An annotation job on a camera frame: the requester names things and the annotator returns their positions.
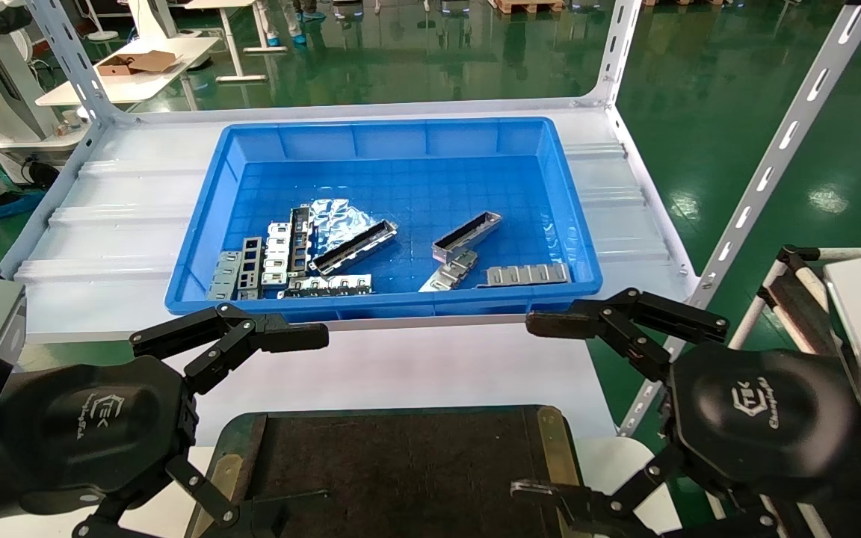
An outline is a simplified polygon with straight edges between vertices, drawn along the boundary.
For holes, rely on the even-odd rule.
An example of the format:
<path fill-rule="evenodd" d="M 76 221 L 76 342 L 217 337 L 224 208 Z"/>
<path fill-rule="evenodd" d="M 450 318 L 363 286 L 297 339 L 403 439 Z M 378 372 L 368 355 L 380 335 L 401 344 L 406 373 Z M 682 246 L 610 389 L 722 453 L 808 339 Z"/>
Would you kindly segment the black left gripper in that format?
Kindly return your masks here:
<path fill-rule="evenodd" d="M 318 488 L 232 504 L 187 459 L 194 394 L 208 394 L 257 351 L 322 350 L 324 324 L 220 303 L 138 331 L 130 344 L 143 357 L 11 377 L 0 400 L 0 512 L 55 515 L 93 496 L 98 508 L 72 537 L 148 537 L 120 518 L 174 481 L 212 517 L 202 537 L 281 537 L 293 504 L 330 497 Z M 201 345 L 184 376 L 159 361 Z"/>

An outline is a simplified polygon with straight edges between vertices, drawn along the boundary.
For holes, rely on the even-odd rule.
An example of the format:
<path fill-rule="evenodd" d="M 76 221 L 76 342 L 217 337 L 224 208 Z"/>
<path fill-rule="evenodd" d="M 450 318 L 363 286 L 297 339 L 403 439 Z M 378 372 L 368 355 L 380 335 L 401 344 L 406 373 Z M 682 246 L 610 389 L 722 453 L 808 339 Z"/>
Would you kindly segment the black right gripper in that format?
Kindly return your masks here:
<path fill-rule="evenodd" d="M 564 311 L 532 311 L 528 332 L 601 339 L 649 381 L 670 371 L 674 436 L 721 486 L 802 501 L 830 492 L 857 428 L 857 398 L 833 359 L 793 350 L 697 345 L 670 367 L 645 329 L 688 343 L 724 341 L 718 315 L 636 288 Z M 605 537 L 774 537 L 775 516 L 749 510 L 700 527 L 657 534 L 635 508 L 683 470 L 687 452 L 667 446 L 612 495 L 585 486 L 515 480 L 511 496 L 558 511 L 571 531 Z"/>

